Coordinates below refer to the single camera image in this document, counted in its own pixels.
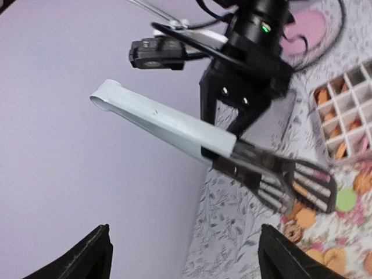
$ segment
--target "white container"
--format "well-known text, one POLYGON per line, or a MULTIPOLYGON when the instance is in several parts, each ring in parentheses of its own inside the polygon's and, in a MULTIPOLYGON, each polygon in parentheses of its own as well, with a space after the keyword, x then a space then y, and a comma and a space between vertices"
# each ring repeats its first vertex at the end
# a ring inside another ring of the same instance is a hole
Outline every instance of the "white container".
POLYGON ((316 124, 322 127, 325 155, 329 164, 340 166, 370 158, 372 156, 372 60, 318 87, 312 93, 312 98, 317 112, 316 124), (344 83, 347 85, 347 90, 342 91, 340 84, 344 83), (317 94, 322 89, 327 90, 329 100, 318 105, 317 94), (334 117, 324 120, 331 112, 334 117), (336 160, 335 155, 343 143, 346 144, 346 154, 336 160))

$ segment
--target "patterned tablecloth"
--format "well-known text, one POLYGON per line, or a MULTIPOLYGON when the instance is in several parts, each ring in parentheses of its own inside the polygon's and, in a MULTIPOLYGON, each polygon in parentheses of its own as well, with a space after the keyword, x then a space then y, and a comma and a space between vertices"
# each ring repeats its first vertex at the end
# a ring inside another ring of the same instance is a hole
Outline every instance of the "patterned tablecloth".
MULTIPOLYGON (((276 101, 245 133, 244 138, 247 141, 282 155, 298 156, 324 163, 324 154, 321 153, 324 149, 321 147, 319 128, 313 125, 314 111, 310 105, 309 94, 312 89, 327 80, 363 60, 372 58, 372 1, 345 0, 345 2, 348 16, 341 43, 319 64, 293 77, 287 98, 276 101)), ((340 22, 337 0, 319 2, 311 9, 322 10, 329 26, 324 43, 310 53, 307 58, 309 60, 326 47, 336 34, 340 22)), ((226 127, 235 115, 235 111, 221 106, 217 124, 226 127)), ((366 196, 363 199, 369 202, 370 197, 366 196)), ((358 207, 364 208, 361 202, 359 198, 358 207)), ((336 213, 327 217, 317 216, 319 219, 316 228, 322 227, 322 233, 319 234, 318 230, 309 230, 305 233, 305 239, 308 239, 304 242, 306 245, 323 245, 322 249, 330 245, 335 246, 336 243, 352 246, 348 248, 347 253, 354 253, 356 258, 348 261, 348 278, 368 277, 363 270, 363 259, 359 257, 363 257, 362 252, 372 248, 370 208, 368 207, 368 210, 364 208, 364 218, 361 218, 360 214, 341 218, 336 213), (323 218, 327 218, 327 221, 324 219, 324 222, 320 222, 319 220, 323 218), (333 229, 327 231, 326 226, 329 222, 333 229)), ((278 227, 281 216, 272 214, 235 181, 209 170, 201 192, 184 278, 260 278, 257 248, 263 223, 278 227)))

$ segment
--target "white plastic strip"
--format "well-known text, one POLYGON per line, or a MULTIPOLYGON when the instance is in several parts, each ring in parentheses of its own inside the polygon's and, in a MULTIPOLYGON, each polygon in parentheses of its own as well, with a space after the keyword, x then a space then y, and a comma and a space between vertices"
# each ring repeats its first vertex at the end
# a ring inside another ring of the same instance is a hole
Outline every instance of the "white plastic strip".
POLYGON ((127 90, 115 80, 106 80, 90 99, 208 165, 201 147, 229 158, 237 140, 232 133, 127 90))

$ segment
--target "pink plate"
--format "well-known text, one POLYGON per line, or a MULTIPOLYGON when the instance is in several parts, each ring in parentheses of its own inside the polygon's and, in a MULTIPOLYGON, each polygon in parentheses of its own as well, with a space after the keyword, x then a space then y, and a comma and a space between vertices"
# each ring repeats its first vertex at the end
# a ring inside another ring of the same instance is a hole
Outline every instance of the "pink plate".
MULTIPOLYGON (((304 35, 309 43, 309 50, 315 49, 326 33, 326 19, 319 10, 305 10, 294 15, 295 24, 286 26, 284 33, 288 39, 297 35, 304 35)), ((286 54, 299 54, 305 51, 305 44, 301 39, 287 42, 282 39, 281 45, 286 54)))

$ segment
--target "wall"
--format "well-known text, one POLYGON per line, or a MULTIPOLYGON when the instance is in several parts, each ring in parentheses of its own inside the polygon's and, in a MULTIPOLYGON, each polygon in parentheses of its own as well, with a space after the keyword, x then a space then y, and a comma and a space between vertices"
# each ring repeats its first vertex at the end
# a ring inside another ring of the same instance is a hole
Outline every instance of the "wall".
MULTIPOLYGON (((177 16, 208 18, 182 2, 177 16)), ((150 20, 124 0, 18 0, 0 16, 0 278, 30 274, 105 223, 112 278, 179 278, 206 169, 89 100, 112 78, 199 117, 205 63, 131 68, 150 20)))

